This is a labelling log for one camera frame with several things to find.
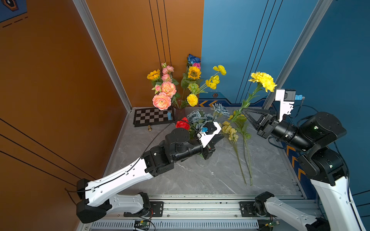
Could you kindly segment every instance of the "orange chevron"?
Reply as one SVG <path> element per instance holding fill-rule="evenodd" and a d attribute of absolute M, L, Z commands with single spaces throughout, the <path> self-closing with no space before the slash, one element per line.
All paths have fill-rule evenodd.
<path fill-rule="evenodd" d="M 301 175 L 301 173 L 304 174 L 304 175 L 306 175 L 306 173 L 302 169 L 298 169 L 298 180 L 299 181 L 300 181 L 300 175 Z"/>
<path fill-rule="evenodd" d="M 289 149 L 290 149 L 290 150 L 292 150 L 292 151 L 296 151 L 296 149 L 295 149 L 295 148 L 290 147 L 290 146 L 288 146 L 288 145 L 287 145 L 287 146 L 286 146 L 286 155 L 287 155 L 287 156 L 289 156 Z"/>
<path fill-rule="evenodd" d="M 217 100 L 213 101 L 212 103 L 208 104 L 210 107 L 212 107 L 212 104 L 214 104 L 215 102 L 217 102 Z"/>
<path fill-rule="evenodd" d="M 207 102 L 207 101 L 208 101 L 208 100 L 203 101 L 203 103 L 199 104 L 199 106 L 204 107 L 204 106 L 203 106 L 203 104 L 204 104 L 205 102 Z"/>
<path fill-rule="evenodd" d="M 293 166 L 293 169 L 294 169 L 294 161 L 297 161 L 298 162 L 297 158 L 294 157 L 294 156 L 292 156 L 292 166 Z"/>

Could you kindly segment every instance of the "gray marble table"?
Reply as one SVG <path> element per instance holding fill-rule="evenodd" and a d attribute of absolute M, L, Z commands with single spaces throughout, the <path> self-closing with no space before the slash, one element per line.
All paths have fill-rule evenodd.
<path fill-rule="evenodd" d="M 135 109 L 137 108 L 134 108 L 128 117 L 118 150 L 108 168 L 108 174 L 125 167 L 138 158 L 149 142 L 166 126 L 153 125 L 152 131 L 148 131 L 146 126 L 135 128 L 132 124 Z M 187 113 L 195 109 L 213 113 L 210 107 L 186 108 Z M 174 128 L 174 124 L 170 125 L 157 137 L 151 147 L 164 140 L 165 135 Z M 289 174 L 290 166 L 284 164 L 277 148 L 258 136 L 253 127 L 248 129 L 252 134 L 252 138 L 248 141 L 252 162 L 252 186 L 249 185 L 250 176 L 243 156 L 242 138 L 238 140 L 238 151 L 247 184 L 242 178 L 236 153 L 228 139 L 224 138 L 216 144 L 216 151 L 208 160 L 207 166 L 202 167 L 197 164 L 196 157 L 193 156 L 184 162 L 175 163 L 173 170 L 135 184 L 121 193 L 136 194 L 144 191 L 149 195 L 236 194 L 252 196 L 269 191 L 276 195 L 301 195 L 301 192 L 297 190 L 295 179 Z"/>

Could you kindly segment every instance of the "chessboard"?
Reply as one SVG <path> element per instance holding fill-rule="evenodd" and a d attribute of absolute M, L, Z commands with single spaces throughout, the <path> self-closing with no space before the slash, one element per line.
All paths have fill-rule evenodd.
<path fill-rule="evenodd" d="M 167 113 L 171 112 L 172 120 L 168 120 Z M 167 110 L 159 110 L 158 108 L 142 108 L 135 110 L 134 126 L 148 126 L 163 123 L 172 123 L 174 121 L 174 108 L 169 107 Z"/>

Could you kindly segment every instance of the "blue connector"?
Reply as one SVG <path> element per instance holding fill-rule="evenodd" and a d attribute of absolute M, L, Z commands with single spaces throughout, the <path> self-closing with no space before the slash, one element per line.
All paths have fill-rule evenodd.
<path fill-rule="evenodd" d="M 302 100 L 303 95 L 296 95 L 295 100 Z"/>

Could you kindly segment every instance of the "blue chess piece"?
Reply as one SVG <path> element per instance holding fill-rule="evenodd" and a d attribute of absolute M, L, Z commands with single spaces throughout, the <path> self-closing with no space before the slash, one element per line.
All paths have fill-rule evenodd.
<path fill-rule="evenodd" d="M 168 120 L 172 120 L 171 112 L 167 112 L 167 118 L 168 118 Z"/>

